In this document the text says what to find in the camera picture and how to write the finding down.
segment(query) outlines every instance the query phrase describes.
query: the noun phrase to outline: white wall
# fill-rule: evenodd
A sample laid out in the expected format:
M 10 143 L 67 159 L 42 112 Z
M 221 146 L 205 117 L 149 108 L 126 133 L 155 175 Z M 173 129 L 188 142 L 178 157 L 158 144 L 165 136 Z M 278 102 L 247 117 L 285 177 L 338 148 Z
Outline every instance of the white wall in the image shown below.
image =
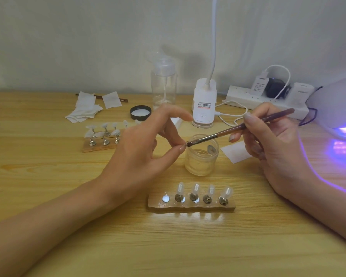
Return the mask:
M 346 0 L 219 0 L 217 19 L 219 91 L 270 64 L 315 86 L 346 76 Z M 211 0 L 0 0 L 0 88 L 150 92 L 144 52 L 162 47 L 192 93 L 210 23 Z

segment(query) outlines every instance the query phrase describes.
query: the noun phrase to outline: hand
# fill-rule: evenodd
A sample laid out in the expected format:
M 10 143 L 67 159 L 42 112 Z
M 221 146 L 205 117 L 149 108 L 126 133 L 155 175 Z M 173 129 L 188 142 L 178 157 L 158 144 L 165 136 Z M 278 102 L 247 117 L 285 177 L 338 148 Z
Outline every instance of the hand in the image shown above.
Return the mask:
M 174 105 L 162 104 L 149 118 L 126 129 L 109 163 L 96 179 L 97 189 L 116 207 L 135 196 L 185 151 L 187 143 L 177 132 L 171 117 L 192 121 L 191 114 Z M 156 135 L 165 137 L 172 148 L 153 158 Z
M 287 117 L 264 123 L 259 117 L 280 110 L 271 103 L 256 107 L 244 116 L 247 129 L 230 135 L 229 141 L 238 141 L 244 135 L 247 152 L 260 160 L 265 176 L 273 189 L 288 198 L 300 183 L 315 177 L 305 155 L 297 127 Z

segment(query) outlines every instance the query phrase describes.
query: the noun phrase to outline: clear jar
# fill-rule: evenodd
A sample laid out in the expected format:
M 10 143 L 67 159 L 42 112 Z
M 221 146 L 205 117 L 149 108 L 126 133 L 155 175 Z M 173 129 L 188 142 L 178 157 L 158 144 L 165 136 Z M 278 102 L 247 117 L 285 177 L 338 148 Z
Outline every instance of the clear jar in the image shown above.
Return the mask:
M 207 135 L 198 134 L 192 136 L 189 141 L 206 137 Z M 196 176 L 206 176 L 214 171 L 214 164 L 219 154 L 218 142 L 213 139 L 199 143 L 186 149 L 185 167 Z
M 162 103 L 175 104 L 177 74 L 160 76 L 151 72 L 152 107 L 157 109 Z

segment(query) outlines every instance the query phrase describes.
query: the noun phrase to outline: forearm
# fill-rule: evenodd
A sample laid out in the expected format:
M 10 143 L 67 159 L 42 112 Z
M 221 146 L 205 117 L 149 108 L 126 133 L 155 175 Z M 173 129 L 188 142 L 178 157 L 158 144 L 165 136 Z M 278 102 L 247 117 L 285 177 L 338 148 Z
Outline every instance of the forearm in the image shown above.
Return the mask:
M 317 175 L 300 187 L 290 200 L 346 238 L 346 190 Z
M 20 276 L 64 238 L 113 207 L 88 182 L 0 222 L 0 276 Z

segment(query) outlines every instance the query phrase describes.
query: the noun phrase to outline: clear plastic bottle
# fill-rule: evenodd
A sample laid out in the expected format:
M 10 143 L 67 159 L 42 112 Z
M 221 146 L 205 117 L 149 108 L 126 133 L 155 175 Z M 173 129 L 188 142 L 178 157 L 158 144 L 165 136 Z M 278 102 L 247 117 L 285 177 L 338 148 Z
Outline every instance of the clear plastic bottle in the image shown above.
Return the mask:
M 175 104 L 177 92 L 177 74 L 173 58 L 157 52 L 150 57 L 154 65 L 151 71 L 152 105 L 156 110 L 162 103 Z

